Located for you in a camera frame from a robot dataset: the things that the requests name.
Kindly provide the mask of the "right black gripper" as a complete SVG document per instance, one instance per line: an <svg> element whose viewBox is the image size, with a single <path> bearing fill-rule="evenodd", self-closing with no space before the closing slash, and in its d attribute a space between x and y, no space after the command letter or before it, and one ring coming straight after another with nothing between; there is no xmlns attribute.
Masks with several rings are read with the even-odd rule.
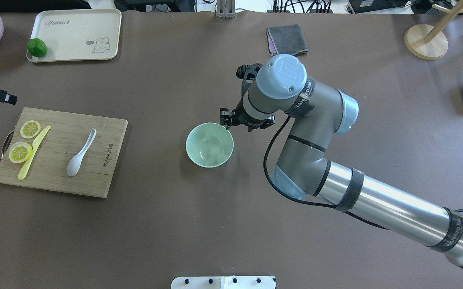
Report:
<svg viewBox="0 0 463 289"><path fill-rule="evenodd" d="M259 120L248 115L242 108L229 110L228 108L220 108L220 125L229 130L233 126L245 125L248 127L248 132L253 129L265 129L275 124L275 116L270 115L267 119Z"/></svg>

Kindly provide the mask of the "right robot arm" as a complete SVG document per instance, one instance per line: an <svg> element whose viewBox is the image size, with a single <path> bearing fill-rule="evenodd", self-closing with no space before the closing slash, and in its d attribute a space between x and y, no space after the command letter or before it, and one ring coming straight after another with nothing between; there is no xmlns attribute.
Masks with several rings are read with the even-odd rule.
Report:
<svg viewBox="0 0 463 289"><path fill-rule="evenodd" d="M275 123L277 112L294 121L272 172L266 162L279 133L263 157L264 174L276 192L400 234L463 269L463 212L435 205L327 157L332 137L347 133L358 118L359 105L353 97L311 77L303 62L290 54L276 55L265 64L243 64L236 77L242 81L242 96L233 110L220 109L221 126L265 129Z"/></svg>

